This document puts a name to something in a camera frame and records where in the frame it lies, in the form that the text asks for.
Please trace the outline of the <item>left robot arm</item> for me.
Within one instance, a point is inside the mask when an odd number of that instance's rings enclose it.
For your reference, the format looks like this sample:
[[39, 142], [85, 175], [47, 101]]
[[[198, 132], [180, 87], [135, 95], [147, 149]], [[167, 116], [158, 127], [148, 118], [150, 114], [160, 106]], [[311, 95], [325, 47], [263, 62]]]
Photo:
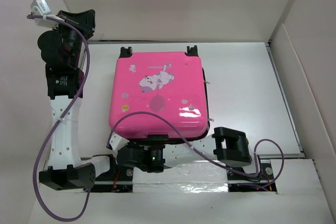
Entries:
[[95, 32], [95, 14], [93, 9], [81, 13], [61, 10], [55, 17], [46, 16], [46, 21], [56, 22], [56, 27], [37, 40], [46, 64], [54, 123], [47, 137], [51, 143], [47, 168], [38, 173], [38, 180], [54, 190], [90, 189], [98, 176], [112, 180], [117, 175], [111, 155], [82, 160], [79, 154], [79, 110], [88, 75], [81, 68], [80, 57], [82, 47], [87, 47]]

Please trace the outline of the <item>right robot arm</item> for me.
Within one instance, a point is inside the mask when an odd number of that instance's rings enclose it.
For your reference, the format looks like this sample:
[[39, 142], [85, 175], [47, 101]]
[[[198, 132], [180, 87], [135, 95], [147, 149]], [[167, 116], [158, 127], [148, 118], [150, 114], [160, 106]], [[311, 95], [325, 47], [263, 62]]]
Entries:
[[251, 153], [246, 134], [225, 127], [216, 127], [212, 135], [199, 140], [189, 142], [182, 138], [182, 143], [177, 144], [156, 141], [149, 145], [112, 134], [108, 146], [116, 152], [118, 165], [147, 173], [162, 173], [200, 160], [245, 178], [257, 178], [261, 173], [258, 156]]

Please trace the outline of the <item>pink hard-shell suitcase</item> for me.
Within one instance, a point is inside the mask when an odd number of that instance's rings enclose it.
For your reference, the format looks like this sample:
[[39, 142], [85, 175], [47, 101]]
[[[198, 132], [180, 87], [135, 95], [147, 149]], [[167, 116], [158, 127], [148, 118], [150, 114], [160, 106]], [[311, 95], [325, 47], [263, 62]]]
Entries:
[[122, 47], [117, 59], [109, 126], [131, 140], [165, 135], [189, 141], [210, 128], [205, 73], [196, 46], [186, 51], [133, 52]]

